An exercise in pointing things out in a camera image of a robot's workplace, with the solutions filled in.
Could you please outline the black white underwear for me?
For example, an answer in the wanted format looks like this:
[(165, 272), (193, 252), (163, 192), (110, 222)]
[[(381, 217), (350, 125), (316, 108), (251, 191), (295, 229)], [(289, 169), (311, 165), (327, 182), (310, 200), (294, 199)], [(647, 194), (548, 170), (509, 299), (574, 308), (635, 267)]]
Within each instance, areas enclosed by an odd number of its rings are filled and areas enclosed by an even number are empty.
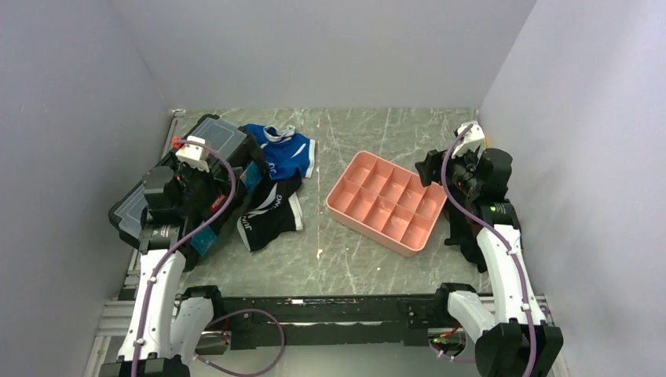
[(247, 212), (236, 223), (249, 252), (260, 251), (284, 232), (303, 230), (303, 215), (297, 191), (302, 177), (264, 180), (253, 191)]

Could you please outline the pink divided organizer tray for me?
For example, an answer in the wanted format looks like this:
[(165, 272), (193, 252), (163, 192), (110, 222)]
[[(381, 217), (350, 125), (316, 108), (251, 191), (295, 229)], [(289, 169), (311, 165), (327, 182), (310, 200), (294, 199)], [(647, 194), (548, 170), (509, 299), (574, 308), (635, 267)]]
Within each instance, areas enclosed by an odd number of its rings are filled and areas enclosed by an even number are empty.
[(358, 152), (326, 198), (331, 217), (406, 257), (430, 238), (447, 200), (437, 184), (367, 151)]

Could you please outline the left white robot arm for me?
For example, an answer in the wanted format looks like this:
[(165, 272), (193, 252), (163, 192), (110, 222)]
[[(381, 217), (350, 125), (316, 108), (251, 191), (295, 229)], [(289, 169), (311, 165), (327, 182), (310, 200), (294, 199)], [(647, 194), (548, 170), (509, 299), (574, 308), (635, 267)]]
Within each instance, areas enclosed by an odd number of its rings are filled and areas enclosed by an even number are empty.
[(176, 301), (181, 274), (199, 256), (191, 238), (232, 202), (233, 172), (179, 163), (142, 178), (147, 201), (141, 214), (140, 276), (126, 337), (101, 376), (188, 376), (202, 331), (219, 328), (226, 316), (214, 286), (189, 288)]

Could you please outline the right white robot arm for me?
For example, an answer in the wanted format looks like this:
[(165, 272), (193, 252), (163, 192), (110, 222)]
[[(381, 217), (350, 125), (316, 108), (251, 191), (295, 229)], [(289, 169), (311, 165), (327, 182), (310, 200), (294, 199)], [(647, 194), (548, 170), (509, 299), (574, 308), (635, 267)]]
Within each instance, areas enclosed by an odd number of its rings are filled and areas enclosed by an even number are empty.
[(444, 283), (433, 315), (443, 326), (462, 326), (480, 375), (547, 376), (564, 338), (549, 324), (526, 272), (521, 226), (506, 197), (512, 161), (509, 153), (489, 148), (459, 157), (432, 150), (415, 163), (423, 186), (438, 183), (447, 193), (446, 244), (489, 275), (494, 301), (488, 309), (470, 285)]

